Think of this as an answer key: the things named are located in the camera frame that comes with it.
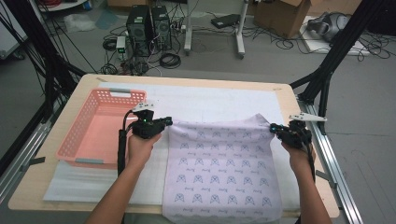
wooden table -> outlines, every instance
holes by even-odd
[[[166,78],[166,77],[121,77],[107,75],[86,75],[78,83],[76,90],[65,106],[61,116],[51,129],[45,143],[38,151],[36,157],[46,157],[44,163],[32,165],[26,172],[21,183],[12,195],[8,206],[15,210],[47,210],[47,211],[91,211],[96,203],[65,203],[45,202],[43,196],[50,184],[55,172],[58,160],[55,152],[62,143],[73,120],[82,107],[85,99],[92,88],[98,87],[101,82],[116,83],[139,83],[152,85],[174,85],[208,88],[227,88],[238,90],[273,91],[282,111],[285,121],[289,120],[290,114],[300,113],[300,108],[295,99],[291,87],[287,84],[221,81],[189,78]],[[323,172],[322,165],[316,160],[316,169]],[[331,217],[339,216],[339,209],[333,197],[332,190],[326,180],[317,178],[317,187],[321,198]],[[129,205],[127,212],[161,214],[160,205]],[[283,217],[296,217],[298,211],[284,212]]]

hand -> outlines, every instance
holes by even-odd
[[[293,172],[298,174],[311,174],[311,168],[309,166],[308,161],[308,154],[301,149],[291,147],[282,142],[282,147],[284,147],[290,154],[290,167]],[[309,144],[308,147],[311,148],[312,151],[312,158],[315,161],[316,153],[315,150],[312,148],[312,145]]]
[[[132,135],[128,139],[128,164],[129,166],[138,166],[143,169],[149,160],[151,150],[154,143],[161,138],[161,134],[157,134],[150,139],[143,139],[137,135]]]

computer tower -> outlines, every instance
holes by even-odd
[[[152,22],[154,25],[154,38],[157,49],[171,49],[171,29],[168,12],[165,6],[156,6],[151,9]]]
[[[153,39],[149,7],[134,5],[129,13],[126,28],[131,40],[134,56],[149,56],[149,44]]]

white cloth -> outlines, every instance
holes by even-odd
[[[263,223],[282,205],[270,148],[274,135],[260,114],[234,122],[175,121],[163,215],[175,223]]]

aluminum frame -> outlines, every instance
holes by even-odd
[[[315,116],[318,115],[318,112],[313,105],[306,105],[304,102],[300,101],[299,106],[305,113]],[[363,221],[361,219],[361,214],[357,205],[355,204],[355,201],[353,200],[352,194],[349,191],[347,182],[344,179],[338,161],[335,158],[329,138],[327,135],[321,133],[319,126],[315,123],[308,122],[307,125],[309,126],[309,129],[312,131],[318,143],[317,149],[319,149],[323,165],[329,172],[329,176],[331,178],[330,181],[336,184],[334,191],[336,192],[339,203],[341,203],[342,207],[344,208],[348,222],[350,224],[362,224]]]
[[[55,103],[53,107],[54,113],[46,122],[39,123],[32,132],[28,140],[25,142],[20,152],[8,166],[3,175],[0,176],[0,204],[7,197],[9,191],[16,184],[18,178],[23,175],[29,168],[30,161],[35,157],[37,151],[41,148],[46,140],[52,125],[55,123],[59,113],[62,110],[59,103]]]

